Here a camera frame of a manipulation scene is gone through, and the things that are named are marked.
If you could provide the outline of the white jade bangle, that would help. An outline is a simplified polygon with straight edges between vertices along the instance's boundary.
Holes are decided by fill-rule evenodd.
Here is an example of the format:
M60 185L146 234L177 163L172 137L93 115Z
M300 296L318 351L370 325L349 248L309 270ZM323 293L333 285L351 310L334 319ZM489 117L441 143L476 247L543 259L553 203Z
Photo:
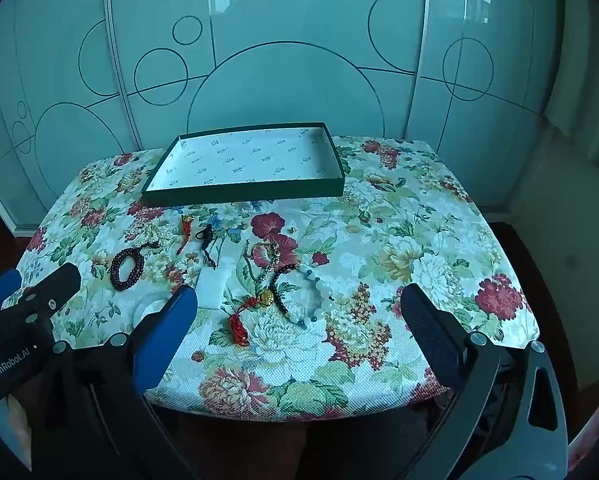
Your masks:
M132 313L132 328L137 328L147 315L162 311L169 299L167 292L151 292L140 299Z

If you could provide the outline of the gold pendant red tassel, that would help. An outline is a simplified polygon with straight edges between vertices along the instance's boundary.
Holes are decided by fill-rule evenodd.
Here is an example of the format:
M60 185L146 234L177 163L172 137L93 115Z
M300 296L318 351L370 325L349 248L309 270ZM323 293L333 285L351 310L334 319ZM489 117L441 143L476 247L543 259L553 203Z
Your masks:
M246 242L228 266L229 278L224 293L226 328L237 347L250 345L252 329L269 316L278 317L272 281L281 260L281 249L271 238Z

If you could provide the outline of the white rectangular jade pendant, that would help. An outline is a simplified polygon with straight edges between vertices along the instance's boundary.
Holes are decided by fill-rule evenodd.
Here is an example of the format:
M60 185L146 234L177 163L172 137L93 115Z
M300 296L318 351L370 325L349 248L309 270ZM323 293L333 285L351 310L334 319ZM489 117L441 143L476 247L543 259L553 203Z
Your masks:
M219 310L230 271L225 268L204 268L198 274L195 293L197 307Z

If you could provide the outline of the red cord gold charm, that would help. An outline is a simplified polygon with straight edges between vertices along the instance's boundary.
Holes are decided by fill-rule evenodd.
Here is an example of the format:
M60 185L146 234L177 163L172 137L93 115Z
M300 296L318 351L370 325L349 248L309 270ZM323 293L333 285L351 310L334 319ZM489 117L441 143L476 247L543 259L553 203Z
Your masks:
M191 216L191 214L184 214L181 217L182 240L179 248L177 249L177 255L180 255L181 252L183 252L183 249L186 245L188 245L188 242L190 241L193 219L194 217Z

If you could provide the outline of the floral tablecloth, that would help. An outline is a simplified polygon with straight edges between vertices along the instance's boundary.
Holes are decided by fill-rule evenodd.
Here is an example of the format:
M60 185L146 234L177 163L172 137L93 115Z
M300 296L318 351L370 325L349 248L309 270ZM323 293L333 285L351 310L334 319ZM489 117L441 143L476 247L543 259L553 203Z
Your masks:
M150 150L83 168L42 220L18 264L25 286L62 264L79 292L53 318L74 348L130 332L136 303L196 286L211 268L195 234L228 269L246 242L271 238L278 317L252 329L247 348L219 310L198 310L148 398L173 410L245 420L341 418L400 408L441 392L400 311L418 284L464 330L524 348L539 336L520 281L495 234L437 155L421 141L335 140L345 171L339 197L150 207L144 182L162 158ZM191 214L191 238L181 217Z

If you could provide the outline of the green shallow cardboard box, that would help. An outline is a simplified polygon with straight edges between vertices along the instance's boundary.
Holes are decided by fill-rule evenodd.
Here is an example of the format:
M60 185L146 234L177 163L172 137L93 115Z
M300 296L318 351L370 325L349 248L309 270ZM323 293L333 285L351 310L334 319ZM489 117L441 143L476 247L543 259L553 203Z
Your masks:
M339 197L345 171L322 122L177 136L142 188L150 207Z

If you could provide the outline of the frosted glass wardrobe doors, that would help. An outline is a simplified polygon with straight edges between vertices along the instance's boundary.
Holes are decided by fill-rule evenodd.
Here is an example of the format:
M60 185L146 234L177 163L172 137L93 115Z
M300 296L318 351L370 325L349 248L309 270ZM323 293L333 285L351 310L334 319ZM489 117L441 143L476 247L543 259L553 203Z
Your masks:
M501 210L554 81L562 0L0 0L0 216L34 232L89 162L324 122L421 140Z

